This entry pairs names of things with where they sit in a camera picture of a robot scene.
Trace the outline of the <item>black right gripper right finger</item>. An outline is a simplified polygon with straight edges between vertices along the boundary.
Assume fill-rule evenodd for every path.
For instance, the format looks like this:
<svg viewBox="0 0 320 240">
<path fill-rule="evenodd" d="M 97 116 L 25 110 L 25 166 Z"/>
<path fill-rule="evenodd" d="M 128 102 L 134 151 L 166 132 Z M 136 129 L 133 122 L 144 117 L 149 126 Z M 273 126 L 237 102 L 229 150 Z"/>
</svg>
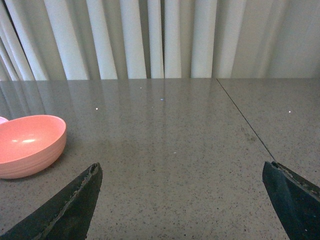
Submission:
<svg viewBox="0 0 320 240">
<path fill-rule="evenodd" d="M 266 161 L 262 181 L 291 240 L 320 238 L 320 188 L 278 162 Z"/>
</svg>

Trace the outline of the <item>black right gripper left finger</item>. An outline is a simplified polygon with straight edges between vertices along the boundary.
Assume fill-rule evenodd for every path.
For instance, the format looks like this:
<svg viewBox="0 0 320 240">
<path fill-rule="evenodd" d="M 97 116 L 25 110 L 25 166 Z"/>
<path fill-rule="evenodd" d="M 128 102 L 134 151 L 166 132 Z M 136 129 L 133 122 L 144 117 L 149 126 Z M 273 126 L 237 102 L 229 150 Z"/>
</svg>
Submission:
<svg viewBox="0 0 320 240">
<path fill-rule="evenodd" d="M 41 207 L 0 236 L 2 240 L 85 240 L 103 170 L 94 163 Z"/>
</svg>

